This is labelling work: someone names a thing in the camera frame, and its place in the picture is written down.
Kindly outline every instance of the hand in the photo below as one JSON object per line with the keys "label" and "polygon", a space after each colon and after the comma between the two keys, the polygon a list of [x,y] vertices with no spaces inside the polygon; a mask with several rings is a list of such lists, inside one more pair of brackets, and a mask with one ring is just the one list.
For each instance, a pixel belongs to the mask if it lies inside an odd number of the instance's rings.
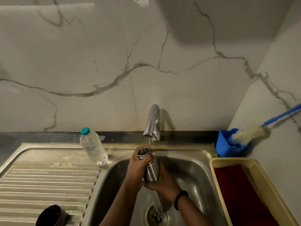
{"label": "hand", "polygon": [[129,187],[131,190],[136,190],[137,192],[141,189],[142,178],[146,166],[154,159],[154,156],[152,154],[148,154],[142,160],[138,159],[138,152],[145,147],[147,146],[137,147],[134,151],[133,155],[130,158],[128,170],[124,179],[126,186]]}
{"label": "hand", "polygon": [[175,179],[160,162],[160,177],[157,182],[143,181],[143,186],[150,190],[156,190],[163,198],[174,204],[175,198],[182,190]]}

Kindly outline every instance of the sink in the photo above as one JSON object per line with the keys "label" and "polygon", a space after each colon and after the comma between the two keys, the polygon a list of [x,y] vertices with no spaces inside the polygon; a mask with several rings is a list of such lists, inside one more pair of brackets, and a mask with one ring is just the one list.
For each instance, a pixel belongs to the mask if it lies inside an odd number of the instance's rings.
{"label": "sink", "polygon": [[[44,207],[58,203],[70,214],[68,226],[98,226],[115,199],[137,146],[104,144],[108,163],[96,167],[79,144],[22,144],[0,167],[0,225],[34,226]],[[154,145],[152,149],[213,225],[226,226],[209,167],[209,160],[216,157],[214,147]],[[141,188],[130,225],[185,225],[173,206],[167,213],[157,214],[151,203],[152,192]]]}

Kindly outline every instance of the clear plastic bottle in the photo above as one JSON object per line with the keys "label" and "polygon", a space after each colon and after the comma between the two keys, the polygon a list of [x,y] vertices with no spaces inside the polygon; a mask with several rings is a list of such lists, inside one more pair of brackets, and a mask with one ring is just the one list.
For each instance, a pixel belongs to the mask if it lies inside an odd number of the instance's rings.
{"label": "clear plastic bottle", "polygon": [[89,128],[83,128],[80,133],[80,144],[86,150],[91,161],[96,166],[103,166],[108,161],[108,155],[104,149],[99,136]]}

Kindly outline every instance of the faucet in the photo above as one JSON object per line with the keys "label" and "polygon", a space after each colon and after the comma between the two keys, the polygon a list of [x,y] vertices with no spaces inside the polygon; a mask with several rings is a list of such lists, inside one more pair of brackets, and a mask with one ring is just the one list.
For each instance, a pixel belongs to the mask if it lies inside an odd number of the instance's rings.
{"label": "faucet", "polygon": [[146,126],[143,132],[144,137],[152,138],[153,143],[160,142],[160,112],[159,106],[153,104],[148,113],[148,119],[146,121]]}

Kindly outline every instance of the red cloth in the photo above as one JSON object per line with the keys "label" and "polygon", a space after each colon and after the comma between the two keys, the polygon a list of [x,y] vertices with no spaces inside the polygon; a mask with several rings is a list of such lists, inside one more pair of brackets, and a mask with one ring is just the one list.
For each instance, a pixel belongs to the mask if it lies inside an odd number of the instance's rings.
{"label": "red cloth", "polygon": [[241,165],[214,169],[233,226],[279,226]]}

